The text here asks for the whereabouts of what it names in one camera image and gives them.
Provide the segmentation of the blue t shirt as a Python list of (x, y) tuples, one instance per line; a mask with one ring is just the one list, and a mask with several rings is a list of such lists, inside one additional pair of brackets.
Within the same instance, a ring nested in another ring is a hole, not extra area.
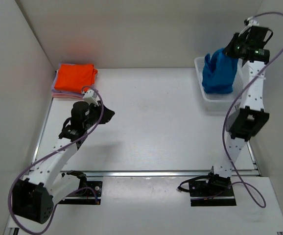
[(231, 58), (218, 49), (204, 58), (202, 86), (207, 94), (230, 94), (237, 73), (238, 59)]

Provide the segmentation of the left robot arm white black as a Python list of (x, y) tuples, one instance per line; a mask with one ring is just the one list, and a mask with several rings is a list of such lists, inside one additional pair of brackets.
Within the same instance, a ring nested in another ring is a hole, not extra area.
[(63, 124), (50, 156), (38, 161), (25, 179), (18, 179), (12, 189), (11, 210), (15, 215), (44, 224), (55, 206), (74, 192), (82, 195), (87, 190), (85, 174), (70, 170), (61, 173), (67, 161), (77, 153), (88, 134), (99, 124), (108, 123), (115, 112), (100, 101), (73, 104), (71, 116)]

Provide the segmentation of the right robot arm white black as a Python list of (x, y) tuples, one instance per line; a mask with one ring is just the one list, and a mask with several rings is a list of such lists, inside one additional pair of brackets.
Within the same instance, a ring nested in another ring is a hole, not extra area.
[(214, 164), (204, 184), (206, 194), (216, 196), (231, 184), (232, 171), (242, 148), (254, 137), (269, 120), (264, 110), (263, 84), (265, 69), (270, 52), (265, 49), (273, 31), (262, 26), (247, 26), (241, 33), (235, 33), (229, 44), (219, 52), (216, 66), (223, 69), (221, 62), (236, 65), (243, 61), (243, 89), (237, 98), (241, 100), (237, 110), (229, 110), (225, 117), (223, 135), (224, 156)]

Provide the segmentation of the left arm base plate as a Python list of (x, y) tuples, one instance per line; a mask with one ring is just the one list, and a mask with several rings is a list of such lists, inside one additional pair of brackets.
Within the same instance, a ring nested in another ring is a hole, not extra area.
[(103, 182), (102, 181), (88, 181), (87, 187), (90, 189), (84, 189), (77, 193), (68, 195), (64, 200), (61, 200), (59, 204), (62, 205), (100, 205), (102, 197)]

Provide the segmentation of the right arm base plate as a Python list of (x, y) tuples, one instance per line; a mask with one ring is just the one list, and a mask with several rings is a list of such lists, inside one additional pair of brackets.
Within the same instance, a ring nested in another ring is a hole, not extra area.
[(236, 206), (232, 188), (213, 188), (207, 182), (207, 176), (198, 176), (183, 181), (177, 190), (190, 195), (191, 207), (231, 207)]

